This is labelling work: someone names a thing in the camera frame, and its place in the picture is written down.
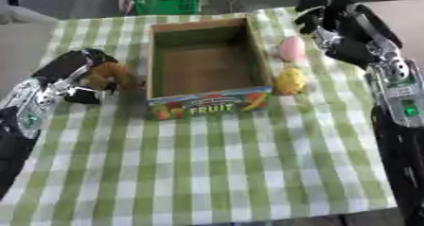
cardboard box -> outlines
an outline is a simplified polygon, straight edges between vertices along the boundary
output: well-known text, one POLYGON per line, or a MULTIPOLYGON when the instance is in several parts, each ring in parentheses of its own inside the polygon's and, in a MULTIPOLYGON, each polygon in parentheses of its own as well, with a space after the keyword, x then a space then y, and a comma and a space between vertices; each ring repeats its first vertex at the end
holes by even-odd
POLYGON ((148 117, 263 108, 270 75, 247 18, 151 28, 148 117))

green basket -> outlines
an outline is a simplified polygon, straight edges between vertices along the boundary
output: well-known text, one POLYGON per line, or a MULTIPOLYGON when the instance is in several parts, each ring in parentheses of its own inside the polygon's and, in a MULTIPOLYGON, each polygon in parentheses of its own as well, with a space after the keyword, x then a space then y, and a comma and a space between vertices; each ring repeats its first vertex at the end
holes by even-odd
POLYGON ((133 0, 138 15, 188 15, 199 13, 199 0, 133 0))

gingham tablecloth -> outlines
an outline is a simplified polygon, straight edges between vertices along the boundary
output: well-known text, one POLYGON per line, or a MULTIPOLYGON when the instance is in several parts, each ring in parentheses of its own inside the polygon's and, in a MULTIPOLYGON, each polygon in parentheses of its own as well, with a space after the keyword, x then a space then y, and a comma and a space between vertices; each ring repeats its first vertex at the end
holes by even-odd
MULTIPOLYGON (((276 46, 297 35, 291 9, 254 12, 274 75, 276 46)), ((151 24, 242 16, 144 16, 58 22, 41 61, 104 49, 144 74, 151 24)), ((345 214, 395 206, 370 125, 362 71, 311 39, 299 96, 256 113, 143 119, 142 100, 63 102, 16 183, 0 224, 170 225, 345 214)))

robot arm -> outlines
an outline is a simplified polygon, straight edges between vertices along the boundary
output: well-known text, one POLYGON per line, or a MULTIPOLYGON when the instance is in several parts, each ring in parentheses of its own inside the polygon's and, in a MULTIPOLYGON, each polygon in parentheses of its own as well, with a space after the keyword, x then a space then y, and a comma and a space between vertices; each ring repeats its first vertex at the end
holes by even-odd
POLYGON ((44 120, 64 97, 98 104, 98 93, 79 87, 93 67, 116 59, 95 49, 65 53, 18 84, 0 102, 0 199, 8 192, 36 144, 44 120))
POLYGON ((402 42, 368 7, 301 0, 295 22, 326 55, 366 71, 371 117, 384 168, 407 226, 424 225, 424 86, 402 42))

yellow ball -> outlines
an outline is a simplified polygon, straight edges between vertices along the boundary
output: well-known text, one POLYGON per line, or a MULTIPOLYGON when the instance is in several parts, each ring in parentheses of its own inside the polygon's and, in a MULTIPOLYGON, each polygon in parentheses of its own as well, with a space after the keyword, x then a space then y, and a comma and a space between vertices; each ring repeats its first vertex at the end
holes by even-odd
POLYGON ((278 76, 276 87, 282 95, 301 93, 306 85, 306 78, 298 68, 285 68, 278 76))

